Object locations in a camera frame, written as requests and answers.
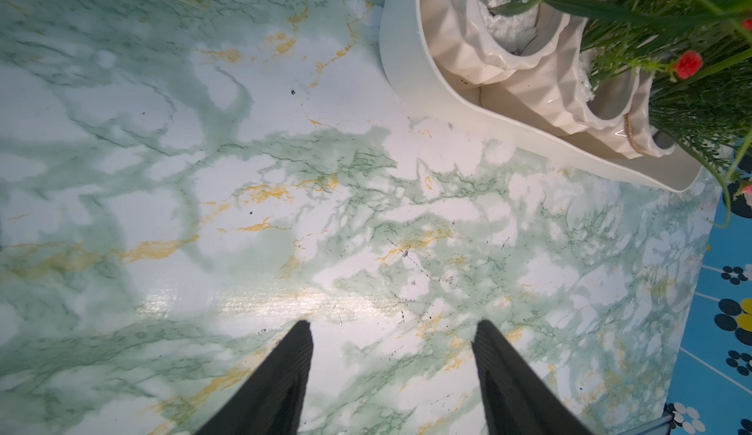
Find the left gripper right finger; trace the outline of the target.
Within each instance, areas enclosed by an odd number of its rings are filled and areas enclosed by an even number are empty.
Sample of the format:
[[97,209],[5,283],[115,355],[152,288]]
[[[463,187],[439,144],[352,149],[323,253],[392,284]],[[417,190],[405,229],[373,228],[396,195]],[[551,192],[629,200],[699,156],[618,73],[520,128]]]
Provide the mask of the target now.
[[546,387],[493,323],[477,325],[472,341],[491,434],[589,434]]

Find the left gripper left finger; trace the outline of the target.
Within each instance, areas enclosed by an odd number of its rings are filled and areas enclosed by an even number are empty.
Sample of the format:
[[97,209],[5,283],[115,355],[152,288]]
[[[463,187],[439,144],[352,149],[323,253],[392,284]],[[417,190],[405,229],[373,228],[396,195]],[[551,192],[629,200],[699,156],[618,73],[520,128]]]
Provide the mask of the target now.
[[200,434],[296,434],[313,358],[308,321],[298,321]]

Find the potted plant pink centre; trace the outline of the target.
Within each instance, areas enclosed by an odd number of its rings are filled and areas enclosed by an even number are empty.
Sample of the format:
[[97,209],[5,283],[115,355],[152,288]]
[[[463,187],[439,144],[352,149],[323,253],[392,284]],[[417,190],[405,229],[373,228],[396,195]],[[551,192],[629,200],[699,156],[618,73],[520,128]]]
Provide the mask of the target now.
[[638,73],[630,110],[612,129],[589,131],[625,158],[681,149],[722,186],[727,216],[751,208],[751,59],[738,55],[684,83]]

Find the potted plant red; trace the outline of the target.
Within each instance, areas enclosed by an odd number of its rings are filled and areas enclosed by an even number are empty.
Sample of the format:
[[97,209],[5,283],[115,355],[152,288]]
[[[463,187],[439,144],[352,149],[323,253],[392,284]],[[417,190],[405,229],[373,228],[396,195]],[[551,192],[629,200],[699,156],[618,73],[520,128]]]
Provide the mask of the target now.
[[698,78],[714,43],[751,39],[751,0],[419,0],[434,60],[487,86],[538,67],[581,27],[578,75],[587,90],[644,69]]
[[746,39],[747,12],[697,0],[553,0],[572,20],[533,70],[481,91],[484,108],[556,135],[616,126],[640,75],[697,78],[715,43]]

